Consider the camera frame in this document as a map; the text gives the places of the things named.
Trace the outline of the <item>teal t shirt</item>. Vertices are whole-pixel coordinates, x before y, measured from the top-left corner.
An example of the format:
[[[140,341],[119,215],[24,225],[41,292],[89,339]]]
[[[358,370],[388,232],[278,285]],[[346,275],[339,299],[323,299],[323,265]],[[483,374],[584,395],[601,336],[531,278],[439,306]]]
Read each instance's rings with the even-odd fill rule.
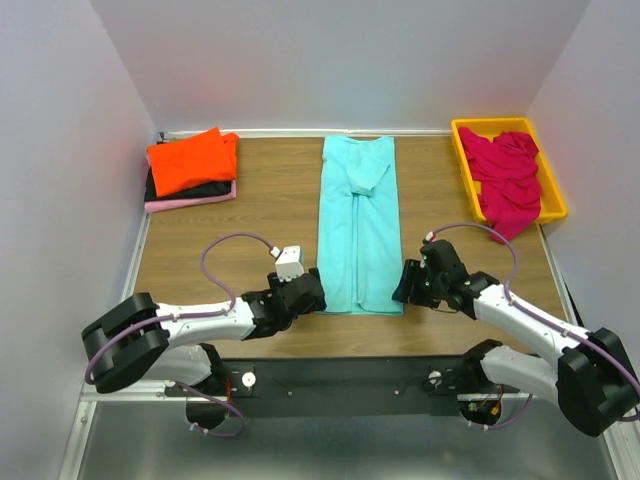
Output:
[[[395,142],[324,140],[317,267],[326,311],[401,315],[392,299],[403,269]]]

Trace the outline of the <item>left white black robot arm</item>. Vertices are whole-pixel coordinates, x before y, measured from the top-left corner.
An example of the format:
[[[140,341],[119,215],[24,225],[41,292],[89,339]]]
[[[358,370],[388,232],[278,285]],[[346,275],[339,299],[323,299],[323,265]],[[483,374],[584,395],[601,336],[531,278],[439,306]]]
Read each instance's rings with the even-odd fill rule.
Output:
[[[108,394],[152,379],[160,370],[160,380],[182,381],[201,395],[214,393],[222,372],[206,352],[189,356],[194,364],[187,374],[161,366],[160,359],[171,350],[214,340],[268,338],[290,328],[298,317],[326,308],[317,268],[290,281],[280,281],[272,272],[267,280],[266,290],[217,304],[169,305],[154,302],[147,292],[132,295],[82,331],[85,382]]]

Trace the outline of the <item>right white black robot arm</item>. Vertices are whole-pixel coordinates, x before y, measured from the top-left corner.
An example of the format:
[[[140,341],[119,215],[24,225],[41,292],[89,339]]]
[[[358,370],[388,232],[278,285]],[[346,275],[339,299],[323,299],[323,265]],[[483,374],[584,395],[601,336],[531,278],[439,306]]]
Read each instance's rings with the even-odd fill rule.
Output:
[[[630,419],[639,405],[639,380],[615,333],[562,321],[510,293],[495,277],[468,272],[446,240],[426,239],[420,253],[420,259],[405,262],[394,300],[430,309],[446,305],[501,329],[532,351],[522,354],[485,340],[467,351],[452,372],[431,372],[430,393],[512,387],[556,405],[572,426],[591,437]]]

